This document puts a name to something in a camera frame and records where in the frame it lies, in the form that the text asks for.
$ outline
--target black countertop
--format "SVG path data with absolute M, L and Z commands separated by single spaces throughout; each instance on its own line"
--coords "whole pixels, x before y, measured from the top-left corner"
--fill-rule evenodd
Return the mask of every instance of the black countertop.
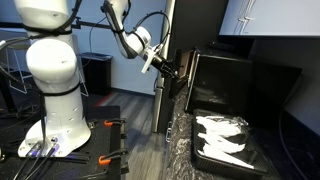
M 168 146 L 167 152 L 167 163 L 166 163 L 166 179 L 168 180 L 176 180 L 176 179 L 229 179 L 224 177 L 219 177 L 213 175 L 211 173 L 207 173 L 201 170 L 197 170 L 194 167 L 194 161 L 192 158 L 192 119 L 194 116 L 192 114 L 185 113 L 185 104 L 187 101 L 187 87 L 184 87 L 181 92 L 176 97 L 173 119 L 172 119 L 172 133 L 171 140 Z M 284 126 L 288 125 L 286 123 L 286 119 L 284 118 Z M 304 138 L 301 134 L 305 134 L 308 136 L 307 139 L 313 139 L 314 142 L 317 142 L 317 136 L 310 136 L 310 132 L 306 133 L 300 132 L 301 124 L 290 123 L 290 125 L 285 128 L 285 138 L 291 135 L 291 140 L 295 139 L 298 142 L 302 142 L 301 138 Z M 297 132 L 300 130 L 298 134 L 299 137 L 293 137 L 293 133 L 290 133 L 290 129 L 293 132 Z M 261 129 L 261 128 L 251 128 L 250 134 L 255 142 L 261 147 L 264 154 L 272 161 L 271 165 L 275 168 L 272 173 L 274 176 L 272 179 L 302 179 L 299 173 L 296 171 L 292 163 L 289 161 L 287 155 L 284 153 L 282 146 L 279 142 L 278 131 L 276 129 Z M 292 143 L 292 141 L 287 144 L 289 149 L 294 148 L 295 146 L 299 146 L 299 148 L 304 148 L 302 150 L 307 150 L 308 157 L 305 157 L 305 154 L 299 154 L 293 152 L 293 158 L 295 158 L 298 162 L 299 160 L 308 161 L 305 162 L 301 169 L 305 173 L 305 175 L 309 179 L 316 179 L 320 174 L 319 164 L 317 162 L 319 158 L 319 145 L 312 147 L 301 146 L 301 144 Z

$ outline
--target white wall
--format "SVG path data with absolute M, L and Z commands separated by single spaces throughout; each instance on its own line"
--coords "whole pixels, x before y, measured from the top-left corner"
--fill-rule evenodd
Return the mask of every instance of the white wall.
M 250 56 L 303 69 L 301 88 L 286 110 L 320 135 L 320 39 L 256 40 Z
M 69 8 L 74 5 L 75 0 L 67 0 Z M 105 15 L 100 11 L 103 0 L 83 0 L 79 17 L 82 21 L 96 23 Z M 127 31 L 131 31 L 135 24 L 147 13 L 153 11 L 165 11 L 166 1 L 163 0 L 134 0 L 129 16 L 125 22 Z M 148 29 L 152 36 L 151 45 L 159 43 L 162 32 L 161 16 L 153 16 L 146 20 L 143 26 Z M 2 0 L 0 6 L 0 21 L 21 22 L 14 8 L 13 0 Z M 81 30 L 73 30 L 78 36 L 79 53 L 89 52 L 89 31 L 91 27 L 82 27 Z M 141 69 L 144 61 L 137 57 L 134 60 L 125 59 L 119 52 L 115 38 L 110 30 L 95 28 L 92 31 L 92 51 L 96 53 L 109 54 L 112 60 L 112 82 L 113 88 L 130 90 L 145 94 L 154 94 L 153 85 L 158 71 L 153 67 L 147 74 L 142 74 Z

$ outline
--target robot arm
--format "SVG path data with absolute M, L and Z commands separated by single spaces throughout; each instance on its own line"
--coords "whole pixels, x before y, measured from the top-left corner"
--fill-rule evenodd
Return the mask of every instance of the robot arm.
M 174 70 L 169 67 L 168 61 L 157 54 L 155 47 L 150 46 L 151 36 L 145 28 L 138 27 L 127 36 L 122 20 L 128 2 L 129 0 L 105 0 L 101 7 L 112 27 L 121 54 L 128 59 L 142 57 L 146 61 L 142 73 L 145 73 L 151 64 L 164 77 L 177 77 Z

